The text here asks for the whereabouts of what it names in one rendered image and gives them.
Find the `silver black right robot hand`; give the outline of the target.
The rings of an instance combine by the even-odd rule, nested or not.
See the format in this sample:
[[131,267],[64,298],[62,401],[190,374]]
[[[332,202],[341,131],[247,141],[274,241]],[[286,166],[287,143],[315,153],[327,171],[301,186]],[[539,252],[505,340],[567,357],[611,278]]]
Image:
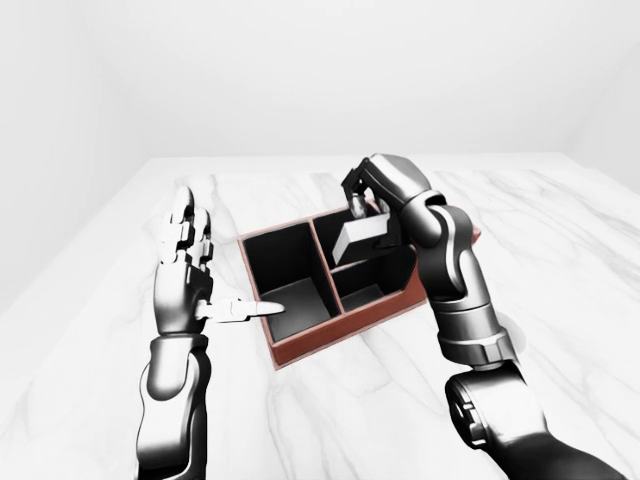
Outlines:
[[374,154],[350,170],[341,186],[353,220],[390,214],[384,247],[410,241],[431,248],[440,240],[442,227],[430,207],[441,205],[444,197],[409,159]]

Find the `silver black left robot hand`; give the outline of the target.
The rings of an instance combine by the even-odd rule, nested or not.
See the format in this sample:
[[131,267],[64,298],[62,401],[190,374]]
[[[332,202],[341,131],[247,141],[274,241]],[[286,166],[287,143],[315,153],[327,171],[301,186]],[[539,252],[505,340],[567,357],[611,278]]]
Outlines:
[[195,205],[189,187],[179,187],[161,237],[154,280],[154,314],[161,335],[199,334],[207,320],[244,322],[285,311],[276,302],[212,299],[213,251],[209,213]]

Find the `grey book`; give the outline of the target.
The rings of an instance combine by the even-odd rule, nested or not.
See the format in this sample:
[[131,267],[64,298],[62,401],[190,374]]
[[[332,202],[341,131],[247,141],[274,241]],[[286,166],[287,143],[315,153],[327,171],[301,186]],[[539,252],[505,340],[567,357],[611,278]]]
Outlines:
[[336,266],[347,265],[385,255],[390,247],[381,243],[388,233],[390,214],[377,214],[345,222],[342,226],[332,257]]

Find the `red-brown desk caddy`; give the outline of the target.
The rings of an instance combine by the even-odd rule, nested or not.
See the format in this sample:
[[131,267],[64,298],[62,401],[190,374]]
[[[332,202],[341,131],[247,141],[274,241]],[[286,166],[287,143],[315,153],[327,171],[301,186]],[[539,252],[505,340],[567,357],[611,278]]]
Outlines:
[[425,302],[416,253],[408,245],[335,265],[331,251],[352,218],[342,208],[239,237],[255,299],[285,308],[262,321],[276,369]]

